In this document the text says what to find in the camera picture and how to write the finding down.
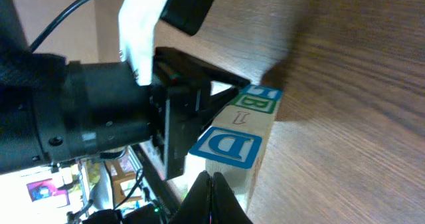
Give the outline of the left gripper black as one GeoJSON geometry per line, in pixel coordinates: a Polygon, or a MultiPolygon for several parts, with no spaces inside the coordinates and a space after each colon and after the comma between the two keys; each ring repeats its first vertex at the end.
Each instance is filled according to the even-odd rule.
{"type": "Polygon", "coordinates": [[[153,144],[160,151],[157,169],[164,180],[183,175],[185,157],[198,136],[239,93],[229,88],[209,100],[212,81],[238,88],[250,84],[246,78],[177,49],[156,48],[150,102],[153,144]]]}

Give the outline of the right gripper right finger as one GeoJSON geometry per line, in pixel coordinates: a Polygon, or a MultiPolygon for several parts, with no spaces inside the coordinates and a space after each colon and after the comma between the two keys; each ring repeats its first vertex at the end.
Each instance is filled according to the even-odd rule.
{"type": "Polygon", "coordinates": [[[212,176],[211,195],[212,223],[252,224],[221,173],[215,172],[212,176]]]}

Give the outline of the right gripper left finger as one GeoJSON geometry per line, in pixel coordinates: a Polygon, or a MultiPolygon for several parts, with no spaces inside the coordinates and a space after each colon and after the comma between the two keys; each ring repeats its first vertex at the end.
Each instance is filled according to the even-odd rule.
{"type": "Polygon", "coordinates": [[[208,224],[211,218],[211,176],[202,171],[169,224],[208,224]]]}

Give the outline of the red X wooden block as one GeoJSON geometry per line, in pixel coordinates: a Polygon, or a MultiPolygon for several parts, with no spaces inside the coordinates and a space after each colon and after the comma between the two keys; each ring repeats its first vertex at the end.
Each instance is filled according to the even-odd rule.
{"type": "Polygon", "coordinates": [[[267,139],[270,136],[276,112],[267,114],[239,106],[226,106],[212,121],[212,126],[226,128],[267,139]]]}

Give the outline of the green B wooden block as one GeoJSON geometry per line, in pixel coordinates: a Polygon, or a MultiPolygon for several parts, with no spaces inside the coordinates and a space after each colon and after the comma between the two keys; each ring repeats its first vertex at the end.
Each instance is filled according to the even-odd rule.
{"type": "Polygon", "coordinates": [[[273,113],[277,104],[275,100],[260,98],[257,96],[251,96],[247,94],[238,95],[230,103],[237,107],[246,108],[249,110],[254,110],[254,111],[262,112],[266,114],[273,113]]]}

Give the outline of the blue 5 wooden block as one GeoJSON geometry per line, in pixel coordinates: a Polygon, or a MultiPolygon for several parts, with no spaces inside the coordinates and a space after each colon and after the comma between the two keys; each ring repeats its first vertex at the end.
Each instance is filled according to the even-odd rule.
{"type": "Polygon", "coordinates": [[[274,101],[280,100],[283,94],[281,90],[253,84],[249,84],[248,86],[244,87],[241,93],[251,96],[258,96],[260,98],[267,98],[274,101]]]}

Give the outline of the red lightbulb wooden block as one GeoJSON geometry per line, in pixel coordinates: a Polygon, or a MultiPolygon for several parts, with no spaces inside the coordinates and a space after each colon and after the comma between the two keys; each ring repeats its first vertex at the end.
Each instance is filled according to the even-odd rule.
{"type": "Polygon", "coordinates": [[[242,210],[248,211],[270,131],[269,126],[251,131],[210,127],[189,150],[184,174],[187,187],[202,171],[221,173],[242,210]]]}

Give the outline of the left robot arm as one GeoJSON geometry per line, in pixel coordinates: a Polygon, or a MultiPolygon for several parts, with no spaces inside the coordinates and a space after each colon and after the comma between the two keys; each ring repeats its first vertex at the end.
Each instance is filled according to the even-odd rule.
{"type": "Polygon", "coordinates": [[[164,179],[218,113],[249,85],[241,76],[183,51],[154,47],[158,20],[195,35],[214,0],[124,0],[120,61],[81,64],[37,48],[77,0],[31,44],[13,0],[1,0],[1,172],[53,166],[152,140],[164,179]]]}

